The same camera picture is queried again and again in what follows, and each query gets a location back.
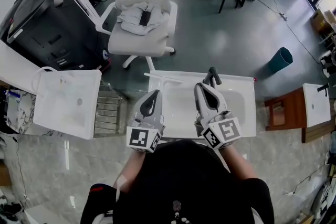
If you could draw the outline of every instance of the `black shirt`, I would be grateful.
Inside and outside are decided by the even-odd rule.
[[[195,223],[255,223],[252,208],[264,224],[274,223],[266,183],[257,178],[239,180],[218,156],[192,141],[161,144],[146,154],[131,190],[115,202],[116,191],[92,191],[81,224],[92,224],[100,213],[113,210],[113,223],[171,223],[173,203],[181,204],[179,220]]]

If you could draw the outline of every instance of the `folded white cloth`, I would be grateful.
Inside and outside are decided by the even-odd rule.
[[[151,13],[147,26],[139,25],[143,11]],[[125,31],[144,36],[147,35],[150,30],[164,23],[165,20],[159,5],[141,2],[129,8],[125,8],[118,16],[117,23],[121,23],[121,28]]]

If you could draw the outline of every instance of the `washbasin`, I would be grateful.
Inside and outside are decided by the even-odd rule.
[[[100,79],[99,70],[43,72],[36,90],[33,122],[92,139]]]
[[[163,137],[198,137],[194,122],[197,110],[194,87],[206,77],[206,73],[151,71],[148,91],[162,91],[165,129]],[[216,89],[224,96],[229,109],[238,117],[243,137],[256,136],[256,106],[253,78],[219,75],[221,85]]]
[[[322,85],[307,83],[303,85],[307,127],[311,127],[331,119],[328,91],[317,91],[317,89],[321,86]]]

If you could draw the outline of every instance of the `black printer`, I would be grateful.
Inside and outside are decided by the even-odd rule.
[[[40,67],[102,70],[108,65],[106,43],[80,0],[19,0],[1,27],[2,35],[8,32],[6,43]]]

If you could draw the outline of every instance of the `black cable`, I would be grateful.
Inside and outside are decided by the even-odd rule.
[[[17,155],[17,163],[19,165],[19,168],[20,168],[20,173],[21,173],[21,177],[22,177],[22,184],[23,184],[23,188],[25,190],[25,194],[24,194],[24,198],[26,200],[25,204],[22,203],[22,207],[23,209],[25,210],[25,207],[26,207],[26,204],[27,204],[27,198],[26,198],[26,195],[27,195],[27,189],[26,189],[26,185],[25,185],[25,181],[23,179],[23,174],[22,174],[22,168],[21,168],[21,164],[20,164],[20,161],[19,161],[19,142],[17,141],[17,139],[15,137],[12,137],[12,136],[9,136],[9,135],[5,135],[5,136],[8,136],[8,137],[11,137],[17,144],[17,150],[16,150],[16,155]]]
[[[307,176],[304,180],[302,180],[299,184],[297,184],[296,187],[295,187],[295,190],[293,191],[293,194],[295,194],[295,192],[296,192],[298,186],[299,186],[303,181],[305,181],[307,178],[309,178],[308,181],[310,181],[311,176],[312,176],[313,174],[315,174],[319,169],[321,169],[322,167],[324,167],[325,165],[326,165],[326,164],[321,165],[318,169],[316,169],[316,170],[315,170],[314,172],[312,172],[309,176]]]
[[[260,3],[262,3],[264,6],[266,6],[267,8],[269,8],[271,11],[273,11],[275,14],[279,14],[280,15],[280,11],[279,11],[279,9],[278,9],[278,3],[275,1],[275,0],[273,0],[274,1],[274,3],[277,5],[277,12],[274,10],[274,9],[272,9],[272,8],[270,8],[268,5],[266,5],[264,2],[262,2],[261,0],[257,0],[257,1],[259,1]],[[296,39],[298,40],[298,42],[301,44],[301,46],[307,51],[307,53],[309,53],[309,55],[311,56],[311,58],[313,58],[313,60],[318,64],[318,65],[320,65],[321,63],[319,62],[319,61],[317,61],[316,59],[315,59],[315,57],[310,53],[310,51],[305,47],[305,45],[301,42],[301,40],[298,38],[298,36],[294,33],[294,31],[292,30],[292,28],[290,28],[290,26],[288,25],[288,23],[287,23],[287,21],[285,21],[285,23],[286,23],[286,25],[287,25],[287,27],[289,28],[289,30],[293,33],[293,35],[296,37]]]

